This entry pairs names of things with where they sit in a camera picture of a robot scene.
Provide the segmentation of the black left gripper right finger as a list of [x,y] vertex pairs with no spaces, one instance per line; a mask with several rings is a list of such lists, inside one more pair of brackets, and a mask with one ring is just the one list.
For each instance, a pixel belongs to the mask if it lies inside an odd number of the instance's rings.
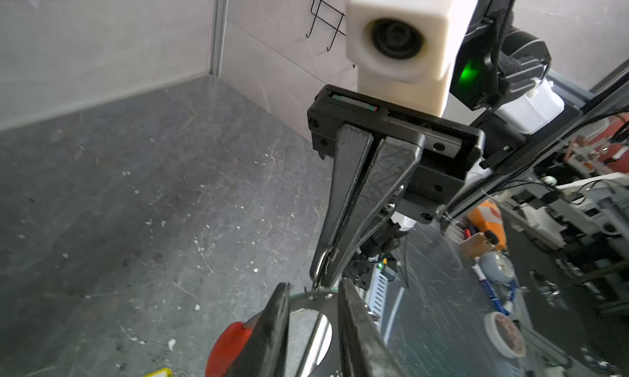
[[405,376],[378,332],[355,285],[342,279],[338,294],[342,375]]

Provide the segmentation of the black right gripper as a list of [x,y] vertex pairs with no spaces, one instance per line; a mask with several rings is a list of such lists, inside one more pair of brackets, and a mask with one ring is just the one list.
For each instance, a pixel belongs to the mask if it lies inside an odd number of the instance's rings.
[[424,224],[439,217],[465,187],[486,141],[477,128],[334,85],[316,95],[307,118],[313,148],[335,155],[311,263],[314,284],[322,283],[329,262],[331,275],[341,277],[360,242],[391,217],[403,193],[398,213]]

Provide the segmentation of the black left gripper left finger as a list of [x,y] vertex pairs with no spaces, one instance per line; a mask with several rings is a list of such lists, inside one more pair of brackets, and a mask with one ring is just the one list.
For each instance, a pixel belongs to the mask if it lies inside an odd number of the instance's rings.
[[226,376],[284,376],[290,321],[289,283],[277,285],[250,339]]

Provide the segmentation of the yellow capped key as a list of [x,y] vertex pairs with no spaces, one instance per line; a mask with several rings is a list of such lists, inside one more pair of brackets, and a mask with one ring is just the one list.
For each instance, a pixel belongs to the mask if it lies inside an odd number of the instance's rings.
[[168,367],[163,367],[159,370],[154,370],[143,377],[173,377],[173,371]]

